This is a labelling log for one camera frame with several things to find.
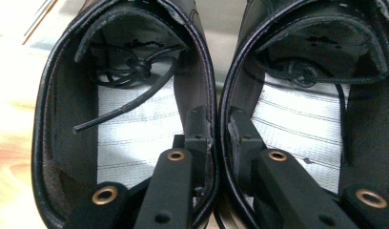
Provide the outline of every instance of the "black shoelace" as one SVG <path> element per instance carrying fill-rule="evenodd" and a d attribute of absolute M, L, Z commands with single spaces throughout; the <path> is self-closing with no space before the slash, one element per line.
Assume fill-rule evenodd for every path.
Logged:
<path fill-rule="evenodd" d="M 266 73 L 269 73 L 271 77 L 289 80 L 301 88 L 311 88 L 315 86 L 317 82 L 333 83 L 335 85 L 339 99 L 340 137 L 342 139 L 341 162 L 347 163 L 346 154 L 348 152 L 348 147 L 347 134 L 345 130 L 346 101 L 344 91 L 341 84 L 339 84 L 339 80 L 337 80 L 333 74 L 331 74 L 319 64 L 307 59 L 281 58 L 276 61 L 272 61 L 269 54 L 267 54 L 265 55 L 265 60 L 268 61 L 270 66 L 281 66 L 283 72 L 285 72 L 283 73 L 282 71 L 275 71 L 271 68 L 265 68 L 265 66 L 259 65 Z M 319 77 L 320 74 L 327 75 L 327 77 Z"/>
<path fill-rule="evenodd" d="M 83 130 L 86 130 L 90 127 L 109 121 L 122 114 L 128 113 L 131 110 L 143 104 L 148 99 L 150 99 L 174 75 L 177 59 L 172 56 L 166 56 L 166 54 L 183 50 L 182 46 L 173 45 L 161 49 L 160 51 L 155 52 L 153 54 L 150 54 L 144 59 L 139 59 L 133 52 L 131 52 L 126 48 L 108 45 L 106 43 L 105 44 L 91 43 L 91 48 L 103 50 L 106 53 L 105 56 L 106 66 L 96 66 L 95 73 L 91 73 L 90 75 L 92 81 L 94 81 L 97 85 L 104 86 L 104 87 L 109 87 L 113 89 L 129 89 L 133 87 L 134 83 L 145 82 L 152 77 L 151 75 L 152 64 L 158 62 L 170 62 L 171 67 L 168 69 L 168 71 L 165 74 L 159 76 L 159 78 L 155 80 L 155 82 L 153 83 L 153 85 L 148 91 L 146 91 L 145 93 L 143 93 L 142 95 L 134 99 L 133 101 L 127 103 L 126 105 L 112 112 L 103 114 L 94 120 L 90 120 L 80 125 L 74 126 L 73 132 L 75 134 Z M 121 52 L 127 55 L 128 58 L 126 61 L 126 65 L 129 68 L 126 70 L 118 70 L 118 69 L 110 68 L 109 51 Z"/>

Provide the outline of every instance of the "shoe pair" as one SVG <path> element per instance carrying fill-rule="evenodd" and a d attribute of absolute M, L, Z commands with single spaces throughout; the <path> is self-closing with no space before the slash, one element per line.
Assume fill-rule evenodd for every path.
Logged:
<path fill-rule="evenodd" d="M 32 145 L 50 228 L 204 226 L 221 180 L 248 227 L 364 226 L 300 166 L 389 207 L 389 0 L 248 1 L 218 116 L 193 1 L 87 1 L 51 52 Z"/>

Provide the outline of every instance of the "brass eyelet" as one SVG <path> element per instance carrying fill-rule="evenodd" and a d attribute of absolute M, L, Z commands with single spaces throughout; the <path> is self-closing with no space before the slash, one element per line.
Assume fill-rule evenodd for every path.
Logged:
<path fill-rule="evenodd" d="M 173 151 L 173 152 L 168 153 L 169 160 L 181 160 L 183 158 L 185 158 L 185 154 L 183 154 L 180 151 Z"/>
<path fill-rule="evenodd" d="M 96 205 L 104 205 L 114 201 L 118 190 L 114 186 L 106 186 L 97 190 L 92 196 L 92 202 Z"/>
<path fill-rule="evenodd" d="M 374 208 L 386 208 L 388 205 L 387 201 L 382 196 L 366 189 L 358 190 L 356 192 L 356 197 L 364 204 Z"/>
<path fill-rule="evenodd" d="M 287 156 L 281 152 L 272 151 L 269 153 L 269 157 L 276 161 L 285 161 L 287 160 Z"/>

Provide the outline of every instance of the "white surface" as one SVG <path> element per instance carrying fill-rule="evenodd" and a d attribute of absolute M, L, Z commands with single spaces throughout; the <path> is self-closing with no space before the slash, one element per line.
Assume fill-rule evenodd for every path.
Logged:
<path fill-rule="evenodd" d="M 169 66 L 154 64 L 152 73 Z M 117 90 L 98 87 L 99 115 L 106 114 L 150 89 Z M 133 187 L 153 174 L 159 155 L 172 148 L 174 135 L 183 134 L 172 78 L 138 108 L 99 125 L 97 182 L 114 181 Z"/>
<path fill-rule="evenodd" d="M 291 153 L 321 187 L 337 193 L 342 141 L 335 85 L 301 90 L 268 74 L 265 80 L 253 121 L 266 145 Z M 349 88 L 343 90 L 347 100 Z"/>

